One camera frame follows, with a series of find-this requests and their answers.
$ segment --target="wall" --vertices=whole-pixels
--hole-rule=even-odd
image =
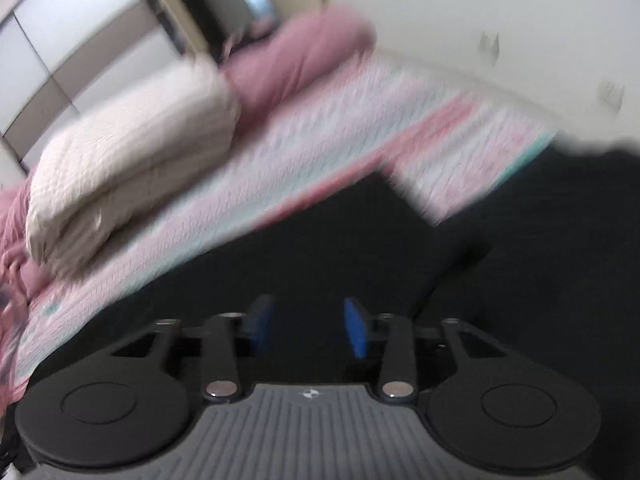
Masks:
[[[559,112],[585,136],[640,138],[640,0],[334,0],[374,20],[379,46],[482,78]],[[493,66],[478,54],[498,32]],[[625,86],[618,114],[603,80]]]

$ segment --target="black circular disc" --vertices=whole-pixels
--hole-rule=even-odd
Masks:
[[[186,393],[145,361],[108,358],[71,366],[28,390],[16,422],[36,460],[116,467],[173,443],[188,423]]]
[[[600,429],[591,394],[519,358],[465,364],[433,391],[426,418],[434,437],[453,454],[505,474],[564,468]]]

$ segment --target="wall outlet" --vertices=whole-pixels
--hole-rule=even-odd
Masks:
[[[480,35],[478,52],[487,58],[491,64],[495,64],[500,57],[500,36],[497,32],[485,32]]]
[[[610,110],[618,113],[625,97],[624,85],[603,81],[598,85],[598,100]]]

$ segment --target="striped bedsheet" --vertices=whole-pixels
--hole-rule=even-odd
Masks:
[[[488,192],[546,145],[548,124],[373,56],[281,106],[222,167],[73,283],[31,304],[11,354],[12,398],[35,367],[108,304],[373,170],[432,222]]]

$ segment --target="gray ribbed surface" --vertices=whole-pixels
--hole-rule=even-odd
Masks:
[[[179,446],[122,472],[42,466],[28,480],[506,480],[440,449],[409,408],[363,386],[260,384],[237,404],[207,408]],[[578,468],[540,480],[588,480]]]

